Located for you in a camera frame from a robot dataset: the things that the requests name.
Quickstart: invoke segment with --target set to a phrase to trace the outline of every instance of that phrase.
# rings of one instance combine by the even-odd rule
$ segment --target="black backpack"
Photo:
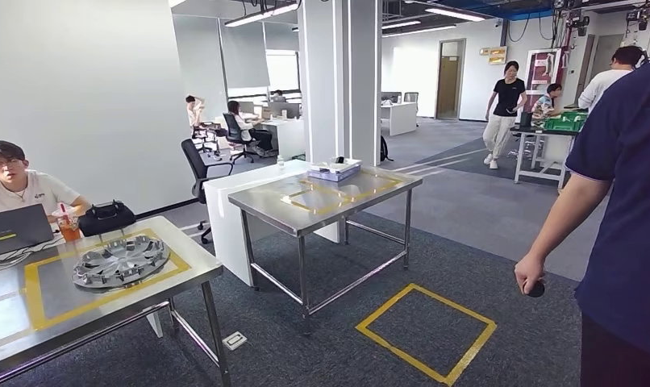
[[[381,136],[382,141],[380,142],[380,162],[384,160],[394,161],[389,158],[389,149],[387,148],[387,142],[385,141],[384,136]]]

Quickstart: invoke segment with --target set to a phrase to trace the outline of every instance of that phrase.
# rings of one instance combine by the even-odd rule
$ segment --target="man with glasses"
[[[87,200],[61,181],[28,168],[23,149],[0,141],[0,212],[42,204],[48,221],[54,223],[52,212],[59,203],[74,207],[83,215],[90,207]]]

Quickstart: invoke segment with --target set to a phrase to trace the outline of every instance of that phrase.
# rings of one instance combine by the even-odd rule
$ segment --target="green basket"
[[[544,123],[545,131],[581,131],[584,122],[588,117],[587,113],[566,111],[560,117],[547,119]]]

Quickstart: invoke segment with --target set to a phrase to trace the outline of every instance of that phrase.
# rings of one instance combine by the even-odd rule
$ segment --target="window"
[[[265,50],[265,59],[271,91],[299,90],[299,64],[295,51]]]

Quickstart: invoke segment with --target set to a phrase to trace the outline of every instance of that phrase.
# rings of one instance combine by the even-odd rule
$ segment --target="open laptop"
[[[43,205],[0,212],[0,254],[54,239]]]

